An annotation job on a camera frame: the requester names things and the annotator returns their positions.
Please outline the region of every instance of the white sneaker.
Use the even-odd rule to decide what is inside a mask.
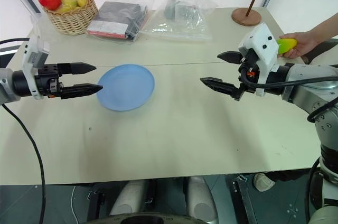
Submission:
[[[275,183],[275,181],[268,178],[264,173],[258,173],[253,177],[253,185],[260,192],[270,190]]]

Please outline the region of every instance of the wicker basket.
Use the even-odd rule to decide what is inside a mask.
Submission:
[[[91,20],[98,12],[95,1],[87,0],[87,4],[81,8],[64,13],[57,13],[44,8],[53,25],[63,34],[83,34]]]

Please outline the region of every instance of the cable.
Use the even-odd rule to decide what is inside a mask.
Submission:
[[[313,174],[315,173],[318,165],[319,165],[319,158],[312,165],[310,172],[308,174],[307,182],[306,182],[305,199],[304,199],[306,223],[310,222],[310,208],[309,208],[309,198],[310,198],[310,196],[309,195],[310,195],[311,180],[312,180]]]
[[[79,224],[78,217],[76,216],[75,211],[74,211],[74,207],[73,207],[73,197],[74,197],[75,188],[76,188],[76,186],[74,186],[73,192],[72,192],[72,197],[70,198],[70,208],[72,209],[72,213],[73,213],[73,216],[75,218],[76,224]]]
[[[0,44],[16,42],[16,41],[29,41],[29,40],[30,40],[29,38],[12,38],[12,39],[7,39],[7,40],[2,40],[0,41]]]
[[[42,186],[42,205],[41,205],[39,224],[43,224],[43,217],[44,217],[44,212],[45,212],[45,208],[46,208],[46,184],[45,184],[45,180],[44,180],[43,164],[42,164],[42,160],[41,160],[41,156],[40,156],[39,150],[38,150],[38,148],[36,146],[36,143],[35,143],[33,137],[31,136],[30,132],[27,130],[27,128],[23,124],[23,122],[10,109],[8,109],[5,104],[2,104],[2,107],[9,114],[11,114],[15,118],[15,120],[18,121],[18,123],[21,125],[21,127],[23,128],[23,130],[27,134],[28,138],[32,142],[32,145],[33,145],[35,153],[36,153],[36,157],[39,160],[40,173],[41,173],[41,186]]]
[[[326,109],[329,109],[338,102],[338,97],[334,98],[332,101],[327,102],[324,104],[322,107],[316,109],[315,111],[311,112],[310,115],[307,116],[307,121],[314,123],[315,122],[315,117],[320,114],[321,112],[325,111]]]
[[[286,82],[259,84],[259,83],[254,83],[254,82],[249,81],[247,78],[247,69],[243,68],[241,70],[241,80],[243,81],[245,85],[251,88],[271,89],[271,88],[284,88],[284,87],[289,87],[289,86],[304,85],[304,84],[323,82],[323,81],[337,81],[338,77],[327,76],[327,77],[319,77],[319,78],[304,79],[304,80],[293,80],[293,81],[286,81]]]

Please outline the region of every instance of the person's arm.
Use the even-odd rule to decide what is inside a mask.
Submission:
[[[294,38],[297,40],[297,45],[284,54],[278,56],[284,56],[286,58],[294,59],[296,57],[303,56],[309,51],[312,51],[318,44],[338,35],[338,13],[315,26],[310,31],[296,32],[291,34],[285,34],[280,38]]]

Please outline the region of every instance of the gray floor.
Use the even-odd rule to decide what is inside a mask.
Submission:
[[[252,187],[252,175],[248,177],[249,194],[258,224],[303,224],[304,187],[306,176],[295,181],[277,182],[267,192],[258,192]],[[224,175],[205,176],[213,194],[220,224],[235,224],[236,218],[230,192]],[[87,218],[92,190],[106,194],[106,202],[101,207],[100,216],[105,217],[125,182],[98,183],[94,186],[77,186],[74,194],[74,209],[80,223]],[[182,190],[183,179],[159,179],[156,205],[153,211],[185,214],[185,201]],[[48,185],[45,222],[48,224],[75,224],[70,208],[72,185]],[[41,206],[40,186],[0,186],[0,223],[37,223]]]

